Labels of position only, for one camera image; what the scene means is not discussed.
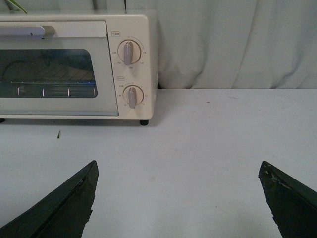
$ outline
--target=oven window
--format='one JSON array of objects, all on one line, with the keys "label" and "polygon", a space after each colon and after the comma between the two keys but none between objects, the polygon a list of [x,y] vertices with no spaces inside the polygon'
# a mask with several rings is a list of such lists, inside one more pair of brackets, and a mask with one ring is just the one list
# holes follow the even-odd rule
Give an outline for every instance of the oven window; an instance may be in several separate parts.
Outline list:
[{"label": "oven window", "polygon": [[0,98],[95,98],[84,49],[0,50]]}]

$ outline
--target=white table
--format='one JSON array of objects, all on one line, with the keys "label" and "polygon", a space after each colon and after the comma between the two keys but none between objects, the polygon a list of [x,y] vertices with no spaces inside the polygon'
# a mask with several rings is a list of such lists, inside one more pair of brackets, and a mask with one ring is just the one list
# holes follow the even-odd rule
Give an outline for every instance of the white table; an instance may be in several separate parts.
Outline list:
[{"label": "white table", "polygon": [[317,190],[317,90],[159,90],[148,126],[7,119],[0,151],[0,226],[97,160],[83,238],[280,238],[258,171]]}]

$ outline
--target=white fabric backdrop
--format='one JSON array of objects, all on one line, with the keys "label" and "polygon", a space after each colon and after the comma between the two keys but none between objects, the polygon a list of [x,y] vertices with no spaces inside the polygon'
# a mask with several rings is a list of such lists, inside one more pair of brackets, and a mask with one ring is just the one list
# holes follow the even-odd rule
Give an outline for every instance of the white fabric backdrop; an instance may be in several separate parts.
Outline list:
[{"label": "white fabric backdrop", "polygon": [[[124,9],[124,0],[18,0]],[[7,10],[0,0],[0,10]],[[158,11],[163,88],[317,88],[316,0],[126,0]]]}]

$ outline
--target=timer knob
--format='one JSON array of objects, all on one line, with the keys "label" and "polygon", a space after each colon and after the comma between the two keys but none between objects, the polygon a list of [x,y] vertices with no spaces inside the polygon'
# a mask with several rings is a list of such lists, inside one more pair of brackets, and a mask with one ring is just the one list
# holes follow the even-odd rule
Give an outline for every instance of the timer knob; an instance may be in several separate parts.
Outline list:
[{"label": "timer knob", "polygon": [[140,59],[141,48],[138,43],[126,40],[119,45],[118,54],[125,65],[130,65]]},{"label": "timer knob", "polygon": [[137,86],[128,86],[123,91],[123,99],[134,109],[136,105],[143,101],[143,91]]}]

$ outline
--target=oven handle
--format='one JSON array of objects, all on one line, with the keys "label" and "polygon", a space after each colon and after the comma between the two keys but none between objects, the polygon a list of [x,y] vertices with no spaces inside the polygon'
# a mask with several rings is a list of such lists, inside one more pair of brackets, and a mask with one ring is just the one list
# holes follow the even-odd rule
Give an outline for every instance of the oven handle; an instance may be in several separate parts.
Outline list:
[{"label": "oven handle", "polygon": [[0,37],[42,39],[54,34],[52,26],[0,26]]}]

